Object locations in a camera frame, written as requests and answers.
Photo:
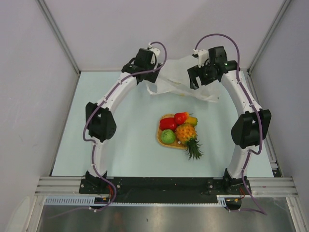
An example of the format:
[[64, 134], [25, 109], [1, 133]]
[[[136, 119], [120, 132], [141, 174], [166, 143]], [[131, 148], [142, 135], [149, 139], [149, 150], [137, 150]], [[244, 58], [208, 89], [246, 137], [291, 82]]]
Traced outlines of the small fake red apple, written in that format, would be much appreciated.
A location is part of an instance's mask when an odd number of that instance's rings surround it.
[[181, 125], [190, 117], [190, 115], [191, 114], [188, 112], [181, 112], [174, 114], [173, 118], [177, 125]]

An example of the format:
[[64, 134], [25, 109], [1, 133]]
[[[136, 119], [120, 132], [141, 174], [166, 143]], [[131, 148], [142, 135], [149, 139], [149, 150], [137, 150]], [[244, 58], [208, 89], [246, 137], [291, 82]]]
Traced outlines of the fake green fruit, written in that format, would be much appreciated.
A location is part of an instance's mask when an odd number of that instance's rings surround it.
[[161, 141], [164, 144], [172, 144], [176, 139], [174, 131], [166, 129], [161, 133]]

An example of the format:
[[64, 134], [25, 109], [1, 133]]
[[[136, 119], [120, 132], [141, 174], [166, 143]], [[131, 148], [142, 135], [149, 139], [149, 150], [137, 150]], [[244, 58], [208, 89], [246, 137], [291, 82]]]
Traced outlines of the fake red bell pepper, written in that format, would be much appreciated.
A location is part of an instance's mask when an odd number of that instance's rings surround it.
[[159, 122], [159, 128], [164, 130], [172, 130], [175, 131], [177, 128], [177, 123], [175, 122], [173, 117], [163, 118]]

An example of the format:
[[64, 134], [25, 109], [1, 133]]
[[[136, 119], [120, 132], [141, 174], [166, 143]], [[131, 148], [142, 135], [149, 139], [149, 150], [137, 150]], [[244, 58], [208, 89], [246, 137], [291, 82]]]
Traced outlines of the white plastic bag lemon print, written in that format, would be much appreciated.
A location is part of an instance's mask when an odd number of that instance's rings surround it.
[[160, 70], [156, 82], [146, 83], [149, 94], [159, 95], [174, 93], [181, 96], [190, 96], [205, 102], [218, 102], [220, 95], [219, 83], [217, 81], [203, 86], [198, 81], [199, 88], [190, 88], [190, 78], [187, 70], [197, 65], [197, 59], [185, 56], [181, 59], [168, 59]]

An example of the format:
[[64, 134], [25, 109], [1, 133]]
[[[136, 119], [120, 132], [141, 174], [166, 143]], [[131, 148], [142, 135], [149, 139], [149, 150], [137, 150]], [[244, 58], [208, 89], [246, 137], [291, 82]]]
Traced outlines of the fake mango yellow green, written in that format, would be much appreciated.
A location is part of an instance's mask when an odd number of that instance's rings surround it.
[[188, 117], [187, 120], [185, 121], [185, 123], [189, 123], [191, 125], [193, 125], [194, 127], [197, 125], [198, 119], [196, 117]]

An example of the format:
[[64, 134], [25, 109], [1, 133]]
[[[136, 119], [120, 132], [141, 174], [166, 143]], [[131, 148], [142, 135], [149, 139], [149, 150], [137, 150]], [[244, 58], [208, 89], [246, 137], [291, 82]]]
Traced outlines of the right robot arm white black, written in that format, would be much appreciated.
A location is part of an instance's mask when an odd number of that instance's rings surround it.
[[225, 169], [222, 188], [228, 194], [236, 194], [240, 188], [247, 188], [246, 171], [252, 154], [262, 151], [271, 121], [271, 112], [264, 110], [254, 99], [243, 82], [239, 64], [228, 60], [223, 46], [209, 50], [194, 49], [196, 66], [187, 70], [190, 88], [198, 89], [219, 81], [227, 90], [235, 105], [238, 119], [231, 129], [235, 144], [229, 166]]

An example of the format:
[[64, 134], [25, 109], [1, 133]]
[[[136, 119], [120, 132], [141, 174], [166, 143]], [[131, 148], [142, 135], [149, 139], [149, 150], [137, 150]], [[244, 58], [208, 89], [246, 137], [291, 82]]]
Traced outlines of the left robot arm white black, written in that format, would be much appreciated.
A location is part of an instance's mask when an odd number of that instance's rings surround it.
[[106, 182], [106, 174], [99, 173], [100, 158], [96, 158], [96, 151], [111, 139], [117, 129], [114, 112], [129, 91], [140, 82], [146, 80], [154, 83], [164, 65], [158, 62], [160, 49], [148, 44], [147, 48], [141, 48], [121, 69], [120, 77], [101, 100], [96, 103], [89, 102], [85, 107], [85, 126], [83, 140], [92, 144], [90, 169], [85, 174], [85, 186], [96, 193], [102, 193], [110, 184]]

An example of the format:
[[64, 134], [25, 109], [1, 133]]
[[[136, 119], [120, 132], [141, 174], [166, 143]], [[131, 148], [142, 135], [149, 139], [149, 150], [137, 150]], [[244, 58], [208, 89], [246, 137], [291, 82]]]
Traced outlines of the fake pineapple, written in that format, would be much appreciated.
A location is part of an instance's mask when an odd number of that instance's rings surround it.
[[189, 123], [179, 125], [175, 130], [176, 138], [186, 147], [189, 159], [200, 159], [203, 154], [200, 151], [201, 144], [197, 139], [195, 127]]

